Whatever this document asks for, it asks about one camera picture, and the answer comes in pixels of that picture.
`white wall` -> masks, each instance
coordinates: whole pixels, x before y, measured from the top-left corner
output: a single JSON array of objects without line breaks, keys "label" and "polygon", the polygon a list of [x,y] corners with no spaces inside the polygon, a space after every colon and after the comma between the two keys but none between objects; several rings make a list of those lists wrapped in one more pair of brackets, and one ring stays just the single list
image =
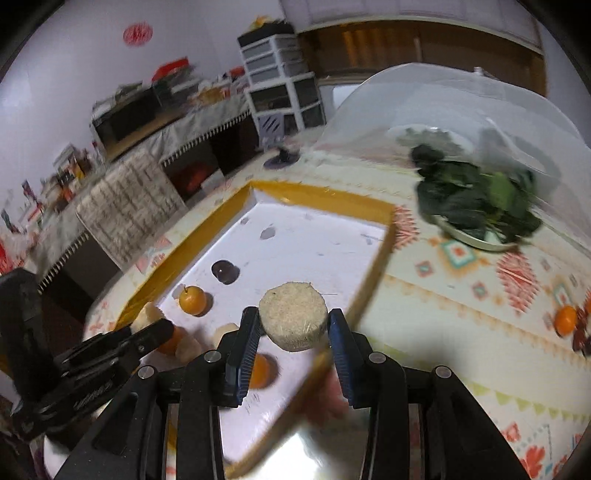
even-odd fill
[{"label": "white wall", "polygon": [[224,72],[242,65],[236,39],[257,16],[285,17],[279,0],[200,0],[199,8]]},{"label": "white wall", "polygon": [[573,121],[591,146],[591,95],[552,34],[540,23],[538,28],[546,65],[546,97]]},{"label": "white wall", "polygon": [[[125,28],[141,21],[153,27],[152,39],[127,46]],[[0,83],[0,207],[9,188],[21,204],[25,179],[39,193],[39,179],[68,143],[90,147],[94,102],[121,83],[150,81],[158,66],[183,56],[204,76],[222,71],[194,0],[67,0]]]}]

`small orange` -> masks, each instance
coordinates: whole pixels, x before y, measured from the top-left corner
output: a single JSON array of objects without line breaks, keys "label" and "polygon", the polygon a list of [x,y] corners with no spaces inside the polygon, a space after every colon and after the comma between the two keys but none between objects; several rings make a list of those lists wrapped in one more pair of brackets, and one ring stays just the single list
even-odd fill
[{"label": "small orange", "polygon": [[271,377],[271,365],[264,355],[255,355],[255,363],[252,366],[251,382],[248,388],[265,388]]},{"label": "small orange", "polygon": [[199,287],[185,287],[178,296],[178,304],[189,315],[199,315],[207,308],[207,296]]},{"label": "small orange", "polygon": [[177,351],[178,343],[186,334],[187,332],[184,328],[174,327],[172,337],[160,345],[157,350],[164,355],[174,355],[174,353]]},{"label": "small orange", "polygon": [[554,328],[561,337],[571,334],[577,328],[577,310],[572,305],[565,305],[554,317]]}]

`red paper decoration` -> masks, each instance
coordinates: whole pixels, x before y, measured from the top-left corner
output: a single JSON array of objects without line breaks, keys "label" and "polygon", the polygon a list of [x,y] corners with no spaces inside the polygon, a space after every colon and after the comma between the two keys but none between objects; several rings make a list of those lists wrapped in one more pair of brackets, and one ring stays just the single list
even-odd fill
[{"label": "red paper decoration", "polygon": [[154,30],[146,22],[134,23],[123,32],[123,41],[131,47],[139,47],[149,42]]}]

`round rice cake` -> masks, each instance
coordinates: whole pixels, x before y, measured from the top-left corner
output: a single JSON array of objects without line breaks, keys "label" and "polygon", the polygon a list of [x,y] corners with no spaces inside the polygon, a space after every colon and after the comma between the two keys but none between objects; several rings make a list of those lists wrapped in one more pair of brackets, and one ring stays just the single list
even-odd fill
[{"label": "round rice cake", "polygon": [[328,310],[310,283],[288,282],[263,295],[259,315],[273,343],[288,352],[301,352],[324,335]]}]

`leafy green vegetable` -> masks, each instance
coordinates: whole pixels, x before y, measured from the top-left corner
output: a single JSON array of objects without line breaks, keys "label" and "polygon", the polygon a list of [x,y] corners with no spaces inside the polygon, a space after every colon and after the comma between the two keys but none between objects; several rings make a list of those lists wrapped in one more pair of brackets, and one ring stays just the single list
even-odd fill
[{"label": "leafy green vegetable", "polygon": [[500,171],[489,178],[488,198],[493,207],[507,211],[513,202],[516,188],[509,178]]},{"label": "leafy green vegetable", "polygon": [[531,171],[482,173],[474,164],[446,161],[428,145],[413,148],[411,158],[423,177],[417,196],[425,215],[441,215],[481,240],[493,231],[504,243],[531,236],[542,224],[529,211],[535,195]]}]

